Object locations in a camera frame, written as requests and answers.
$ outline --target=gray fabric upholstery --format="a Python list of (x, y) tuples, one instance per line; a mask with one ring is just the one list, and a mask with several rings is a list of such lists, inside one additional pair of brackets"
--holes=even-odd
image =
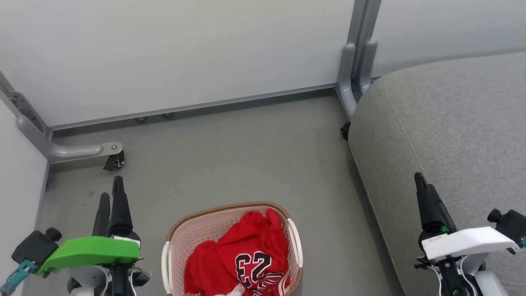
[[(460, 229), (489, 212), (526, 213), (526, 53), (408, 68), (360, 100), (349, 143), (407, 296), (436, 295), (416, 270), (421, 231), (413, 175), (433, 183)], [(526, 296), (526, 251), (493, 253), (488, 268)]]

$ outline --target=whiteboard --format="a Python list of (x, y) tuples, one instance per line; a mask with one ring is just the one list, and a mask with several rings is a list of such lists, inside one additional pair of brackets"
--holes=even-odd
[[(0, 92), (2, 99), (7, 99)], [(40, 205), (47, 160), (16, 127), (16, 117), (0, 100), (0, 281), (18, 264), (11, 254), (32, 231)], [(15, 291), (21, 295), (22, 286)]]
[(352, 0), (3, 0), (0, 71), (46, 125), (336, 82)]
[(526, 51), (524, 0), (383, 0), (372, 76), (454, 58)]

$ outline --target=jersey graphic print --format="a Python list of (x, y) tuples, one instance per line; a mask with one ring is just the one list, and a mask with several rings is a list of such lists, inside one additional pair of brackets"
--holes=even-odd
[(261, 251), (256, 251), (252, 255), (239, 254), (236, 256), (237, 279), (251, 289), (255, 296), (261, 296), (265, 291), (272, 291), (275, 284), (283, 277), (282, 272), (265, 272), (271, 265), (272, 257)]

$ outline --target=white partition panel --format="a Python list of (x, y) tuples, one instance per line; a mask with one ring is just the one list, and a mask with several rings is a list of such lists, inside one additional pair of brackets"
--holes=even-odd
[(48, 126), (336, 82), (353, 0), (4, 0), (0, 71)]
[[(47, 160), (16, 127), (16, 117), (0, 100), (0, 285), (18, 264), (11, 254), (32, 231)], [(16, 290), (21, 295), (22, 286)]]
[(372, 76), (435, 61), (526, 50), (524, 0), (383, 0)]

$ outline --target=gray floor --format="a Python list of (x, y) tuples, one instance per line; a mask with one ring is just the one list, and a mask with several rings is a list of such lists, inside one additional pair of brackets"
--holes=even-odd
[[(59, 143), (121, 141), (126, 166), (60, 166), (50, 173), (40, 229), (65, 239), (91, 234), (98, 198), (124, 178), (140, 262), (154, 273), (140, 295), (165, 295), (160, 254), (183, 216), (216, 206), (271, 201), (295, 221), (305, 274), (297, 295), (402, 295), (365, 199), (348, 143), (346, 116), (332, 91), (233, 106), (177, 119), (148, 119), (67, 135)], [(67, 272), (32, 278), (27, 295), (67, 295)]]

